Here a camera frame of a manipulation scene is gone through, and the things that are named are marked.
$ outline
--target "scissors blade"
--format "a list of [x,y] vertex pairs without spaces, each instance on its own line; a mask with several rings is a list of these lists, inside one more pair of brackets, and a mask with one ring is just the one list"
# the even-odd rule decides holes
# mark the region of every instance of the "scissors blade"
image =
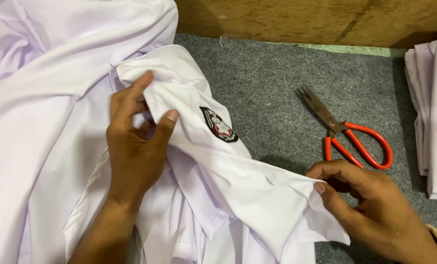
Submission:
[[343,130],[348,129],[347,126],[339,124],[331,113],[328,111],[325,105],[318,99],[318,97],[310,90],[305,87],[304,92],[297,90],[300,96],[303,97],[305,102],[310,106],[310,108],[316,113],[316,115],[331,129],[334,134],[338,134]]

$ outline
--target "gray carpet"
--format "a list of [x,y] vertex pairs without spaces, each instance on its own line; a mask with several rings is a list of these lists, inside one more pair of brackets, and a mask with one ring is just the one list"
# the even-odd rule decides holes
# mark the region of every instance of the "gray carpet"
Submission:
[[[296,45],[208,39],[180,34],[175,43],[194,57],[215,100],[225,105],[233,129],[254,159],[303,174],[323,159],[326,128],[295,94],[308,86],[339,121],[368,126],[384,135],[394,162],[386,170],[421,217],[437,227],[437,201],[427,199],[426,178],[417,170],[411,104],[403,58],[338,54]],[[383,152],[356,132],[376,160]],[[339,141],[363,161],[344,136]],[[340,158],[333,149],[333,158]],[[355,204],[349,195],[346,201]],[[317,263],[390,263],[358,243],[316,244]]]

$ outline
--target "emblem patch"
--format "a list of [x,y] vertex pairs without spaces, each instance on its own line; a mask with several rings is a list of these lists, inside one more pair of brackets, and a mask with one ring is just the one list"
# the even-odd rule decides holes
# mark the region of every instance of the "emblem patch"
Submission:
[[238,136],[233,130],[222,120],[219,115],[207,107],[199,107],[204,114],[205,123],[209,127],[214,136],[229,143],[238,140]]

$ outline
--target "wooden wall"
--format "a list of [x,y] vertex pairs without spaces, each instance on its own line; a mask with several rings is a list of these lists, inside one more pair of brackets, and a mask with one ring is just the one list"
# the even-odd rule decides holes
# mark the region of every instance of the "wooden wall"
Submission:
[[178,33],[410,48],[437,37],[437,0],[176,0]]

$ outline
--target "scissors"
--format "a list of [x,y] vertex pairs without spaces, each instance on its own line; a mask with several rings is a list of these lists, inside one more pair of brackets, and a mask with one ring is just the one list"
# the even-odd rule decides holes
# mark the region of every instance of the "scissors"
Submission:
[[[343,154],[346,159],[352,162],[354,165],[363,168],[364,166],[360,161],[358,161],[345,147],[343,147],[339,141],[334,137],[338,133],[344,132],[352,142],[356,145],[357,149],[360,151],[362,156],[367,160],[367,162],[372,165],[375,169],[386,170],[393,163],[393,152],[391,150],[390,145],[387,140],[380,135],[377,131],[354,123],[342,122],[338,123],[334,117],[329,113],[328,109],[323,105],[323,103],[312,93],[308,88],[305,88],[304,93],[300,90],[297,90],[300,96],[303,97],[305,102],[311,107],[311,109],[318,115],[321,120],[329,127],[328,136],[325,138],[325,159],[332,160],[331,158],[331,145],[333,145],[341,154]],[[383,164],[378,163],[370,153],[368,153],[367,149],[363,146],[362,142],[357,138],[357,136],[352,131],[358,130],[364,133],[369,134],[374,137],[378,143],[383,148],[385,153],[385,162]]]

